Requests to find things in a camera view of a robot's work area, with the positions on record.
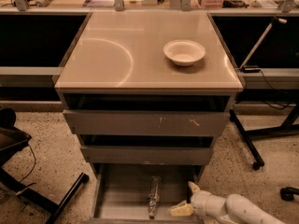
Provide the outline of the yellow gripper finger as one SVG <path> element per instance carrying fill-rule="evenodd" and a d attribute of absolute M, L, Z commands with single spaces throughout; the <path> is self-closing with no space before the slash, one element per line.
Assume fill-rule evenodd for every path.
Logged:
<path fill-rule="evenodd" d="M 188 182 L 188 187 L 190 188 L 192 194 L 200 191 L 200 188 L 195 183 L 193 183 L 192 181 Z"/>
<path fill-rule="evenodd" d="M 193 208 L 189 203 L 183 201 L 169 208 L 168 214 L 172 217 L 189 217 L 193 214 Z"/>

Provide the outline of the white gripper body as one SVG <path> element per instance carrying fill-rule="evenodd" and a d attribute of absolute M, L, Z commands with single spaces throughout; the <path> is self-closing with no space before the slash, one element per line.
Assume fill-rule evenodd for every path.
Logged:
<path fill-rule="evenodd" d="M 226 199 L 213 195 L 210 192 L 199 190 L 191 197 L 194 213 L 199 217 L 213 217 L 220 224 L 227 220 Z"/>

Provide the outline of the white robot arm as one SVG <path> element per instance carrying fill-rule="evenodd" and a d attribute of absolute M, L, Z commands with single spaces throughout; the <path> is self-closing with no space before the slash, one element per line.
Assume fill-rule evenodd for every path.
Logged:
<path fill-rule="evenodd" d="M 190 201 L 169 208 L 170 216 L 212 217 L 220 224 L 285 224 L 242 195 L 230 194 L 223 198 L 200 189 L 192 181 L 188 186 L 192 192 Z"/>

